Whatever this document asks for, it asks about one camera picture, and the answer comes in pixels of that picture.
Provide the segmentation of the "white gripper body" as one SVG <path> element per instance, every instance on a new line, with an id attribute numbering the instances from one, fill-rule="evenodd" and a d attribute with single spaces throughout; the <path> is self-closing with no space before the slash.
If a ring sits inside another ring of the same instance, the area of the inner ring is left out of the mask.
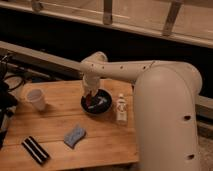
<path id="1" fill-rule="evenodd" d="M 84 96 L 89 94 L 95 96 L 99 89 L 99 78 L 84 75 L 82 79 L 82 87 L 84 90 Z"/>

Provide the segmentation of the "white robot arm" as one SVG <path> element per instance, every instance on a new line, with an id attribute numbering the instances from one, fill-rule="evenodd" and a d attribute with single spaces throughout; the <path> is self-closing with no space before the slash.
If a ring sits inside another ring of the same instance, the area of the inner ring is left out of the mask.
<path id="1" fill-rule="evenodd" d="M 109 62 L 96 52 L 80 63 L 84 93 L 107 77 L 134 86 L 133 109 L 140 171 L 201 171 L 195 102 L 199 71 L 177 61 Z"/>

